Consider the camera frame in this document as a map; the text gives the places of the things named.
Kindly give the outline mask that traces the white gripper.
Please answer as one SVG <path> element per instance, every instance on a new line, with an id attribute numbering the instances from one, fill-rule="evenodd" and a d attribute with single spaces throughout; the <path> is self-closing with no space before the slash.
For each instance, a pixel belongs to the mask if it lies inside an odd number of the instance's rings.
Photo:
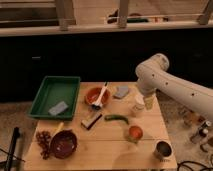
<path id="1" fill-rule="evenodd" d="M 156 93 L 156 89 L 154 87 L 152 87 L 151 85 L 149 85 L 148 83 L 146 83 L 142 79 L 137 80 L 137 88 L 138 88 L 139 92 L 143 96 L 145 96 L 144 97 L 144 103 L 145 103 L 146 109 L 151 110 L 152 107 L 153 107 L 153 103 L 154 103 L 153 94 Z"/>

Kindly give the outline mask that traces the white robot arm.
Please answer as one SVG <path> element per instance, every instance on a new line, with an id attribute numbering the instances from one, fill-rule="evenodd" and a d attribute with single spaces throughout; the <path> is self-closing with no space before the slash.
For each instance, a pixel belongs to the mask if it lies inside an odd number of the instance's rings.
<path id="1" fill-rule="evenodd" d="M 213 122 L 213 89 L 173 76 L 167 73 L 168 68 L 169 60 L 162 53 L 141 62 L 135 69 L 139 92 L 150 96 L 159 89 Z"/>

